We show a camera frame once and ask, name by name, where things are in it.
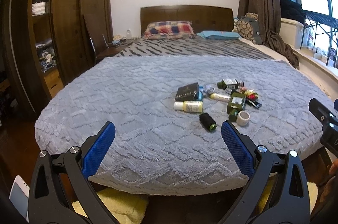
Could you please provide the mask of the small green labelled bottle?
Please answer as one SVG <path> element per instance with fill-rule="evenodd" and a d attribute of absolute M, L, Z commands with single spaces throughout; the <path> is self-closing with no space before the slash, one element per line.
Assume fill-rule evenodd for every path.
<path fill-rule="evenodd" d="M 235 90 L 238 89 L 239 82 L 236 79 L 222 79 L 220 82 L 217 83 L 217 87 L 222 90 Z"/>

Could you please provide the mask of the yellow fluffy slipper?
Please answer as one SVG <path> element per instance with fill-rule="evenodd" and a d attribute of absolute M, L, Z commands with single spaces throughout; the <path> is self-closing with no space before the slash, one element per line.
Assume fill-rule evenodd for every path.
<path fill-rule="evenodd" d="M 273 186 L 276 184 L 277 174 L 270 174 L 269 179 L 267 180 L 267 184 L 263 190 L 263 193 L 256 205 L 256 212 L 261 213 L 267 204 L 267 201 L 271 195 L 271 191 Z M 309 201 L 310 201 L 310 213 L 313 211 L 316 205 L 317 197 L 318 197 L 318 188 L 315 183 L 307 182 L 308 192 L 309 192 Z"/>
<path fill-rule="evenodd" d="M 101 190 L 97 192 L 97 195 L 120 223 L 142 223 L 148 206 L 147 196 L 130 194 L 112 188 Z"/>

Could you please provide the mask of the yellow fluffy slipper right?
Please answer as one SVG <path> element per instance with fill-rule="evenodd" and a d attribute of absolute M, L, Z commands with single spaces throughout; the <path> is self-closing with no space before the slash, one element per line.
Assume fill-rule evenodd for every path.
<path fill-rule="evenodd" d="M 277 174 L 270 174 L 269 179 L 267 180 L 267 184 L 263 190 L 263 193 L 256 205 L 256 212 L 261 213 L 267 204 L 267 201 L 271 195 L 271 191 L 273 186 L 276 184 Z M 308 192 L 309 192 L 309 201 L 310 201 L 310 213 L 313 211 L 316 205 L 317 197 L 318 197 L 318 188 L 315 183 L 307 182 Z"/>

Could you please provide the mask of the black white striped bedspread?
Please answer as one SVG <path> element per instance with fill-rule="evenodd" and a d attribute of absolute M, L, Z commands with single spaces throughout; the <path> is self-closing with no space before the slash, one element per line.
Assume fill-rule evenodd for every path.
<path fill-rule="evenodd" d="M 117 57 L 214 55 L 271 60 L 272 57 L 240 40 L 189 39 L 138 39 L 123 49 Z"/>

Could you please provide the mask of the grey textured plush blanket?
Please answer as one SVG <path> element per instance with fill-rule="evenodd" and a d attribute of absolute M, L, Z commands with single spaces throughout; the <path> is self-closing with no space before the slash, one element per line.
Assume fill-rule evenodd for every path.
<path fill-rule="evenodd" d="M 35 123 L 39 147 L 51 154 L 80 146 L 112 122 L 116 136 L 94 183 L 132 194 L 201 195 L 242 187 L 242 175 L 220 130 L 208 132 L 197 114 L 174 109 L 179 87 L 238 79 L 262 106 L 248 107 L 240 128 L 256 145 L 301 159 L 317 151 L 320 122 L 313 98 L 333 101 L 284 61 L 229 56 L 109 57 L 64 87 Z"/>

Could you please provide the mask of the red blue plaid pillow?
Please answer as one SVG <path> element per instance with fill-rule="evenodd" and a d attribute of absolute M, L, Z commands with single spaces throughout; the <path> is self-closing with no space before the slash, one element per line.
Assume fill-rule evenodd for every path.
<path fill-rule="evenodd" d="M 195 38 L 190 21 L 159 21 L 147 25 L 144 39 L 187 39 Z"/>

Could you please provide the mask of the light blue pillow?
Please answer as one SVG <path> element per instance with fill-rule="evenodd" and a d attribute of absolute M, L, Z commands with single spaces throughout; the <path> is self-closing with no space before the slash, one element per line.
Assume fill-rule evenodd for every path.
<path fill-rule="evenodd" d="M 236 32 L 226 31 L 202 31 L 197 36 L 209 40 L 239 40 L 241 35 Z"/>

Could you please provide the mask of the black Marikeard box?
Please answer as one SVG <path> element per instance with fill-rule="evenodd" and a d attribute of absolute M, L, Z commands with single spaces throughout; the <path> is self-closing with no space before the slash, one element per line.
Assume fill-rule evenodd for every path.
<path fill-rule="evenodd" d="M 194 101 L 199 99 L 199 84 L 197 82 L 179 87 L 175 101 Z"/>

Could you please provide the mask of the black clothes pile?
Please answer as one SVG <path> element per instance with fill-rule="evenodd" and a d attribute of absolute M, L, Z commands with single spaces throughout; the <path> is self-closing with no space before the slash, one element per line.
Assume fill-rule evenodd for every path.
<path fill-rule="evenodd" d="M 281 8 L 281 17 L 298 21 L 301 24 L 305 22 L 305 13 L 301 5 L 291 0 L 279 0 Z"/>

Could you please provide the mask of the white storage box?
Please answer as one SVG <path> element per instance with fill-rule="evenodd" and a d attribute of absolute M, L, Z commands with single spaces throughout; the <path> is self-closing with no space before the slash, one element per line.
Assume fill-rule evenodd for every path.
<path fill-rule="evenodd" d="M 299 21 L 282 18 L 279 35 L 284 43 L 292 48 L 299 49 L 303 37 L 303 29 L 304 26 Z"/>

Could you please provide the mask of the white tape roll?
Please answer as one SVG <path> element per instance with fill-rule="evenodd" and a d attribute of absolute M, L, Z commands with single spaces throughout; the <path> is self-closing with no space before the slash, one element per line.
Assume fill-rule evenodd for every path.
<path fill-rule="evenodd" d="M 240 111 L 236 118 L 236 123 L 239 126 L 246 126 L 249 123 L 250 120 L 250 114 L 247 111 Z"/>

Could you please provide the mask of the dark wooden headboard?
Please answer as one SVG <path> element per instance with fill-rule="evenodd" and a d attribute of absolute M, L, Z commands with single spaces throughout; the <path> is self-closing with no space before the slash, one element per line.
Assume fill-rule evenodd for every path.
<path fill-rule="evenodd" d="M 140 28 L 144 33 L 148 24 L 159 21 L 190 21 L 195 33 L 227 31 L 234 27 L 231 8 L 203 5 L 173 5 L 143 7 L 140 9 Z"/>

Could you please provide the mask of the small yellow tube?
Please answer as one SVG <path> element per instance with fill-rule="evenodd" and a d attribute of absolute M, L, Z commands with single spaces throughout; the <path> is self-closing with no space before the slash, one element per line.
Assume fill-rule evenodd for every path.
<path fill-rule="evenodd" d="M 230 95 L 228 94 L 220 94 L 220 93 L 212 93 L 210 95 L 211 99 L 214 100 L 218 100 L 218 101 L 224 101 L 224 102 L 228 102 L 230 100 Z"/>

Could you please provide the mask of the yellow lotion bottle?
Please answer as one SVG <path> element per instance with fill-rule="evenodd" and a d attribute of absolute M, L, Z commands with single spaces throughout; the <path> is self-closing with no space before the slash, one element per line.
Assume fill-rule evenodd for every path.
<path fill-rule="evenodd" d="M 203 102 L 202 101 L 176 101 L 174 103 L 175 111 L 184 111 L 189 113 L 202 113 Z"/>

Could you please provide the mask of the black thread spool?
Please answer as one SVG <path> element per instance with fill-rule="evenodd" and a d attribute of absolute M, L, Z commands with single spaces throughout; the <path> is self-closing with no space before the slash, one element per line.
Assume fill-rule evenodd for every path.
<path fill-rule="evenodd" d="M 217 128 L 216 121 L 206 112 L 199 115 L 201 125 L 209 132 L 213 132 Z"/>

